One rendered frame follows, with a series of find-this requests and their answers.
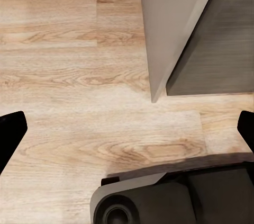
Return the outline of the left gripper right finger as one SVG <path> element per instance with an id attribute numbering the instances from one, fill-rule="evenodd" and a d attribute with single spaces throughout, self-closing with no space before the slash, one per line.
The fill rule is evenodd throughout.
<path id="1" fill-rule="evenodd" d="M 254 113 L 242 111 L 237 129 L 254 153 Z"/>

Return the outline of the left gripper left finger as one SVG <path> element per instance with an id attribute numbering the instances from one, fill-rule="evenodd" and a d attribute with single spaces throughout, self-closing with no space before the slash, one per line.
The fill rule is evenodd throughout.
<path id="1" fill-rule="evenodd" d="M 27 130 L 22 111 L 0 116 L 0 174 Z"/>

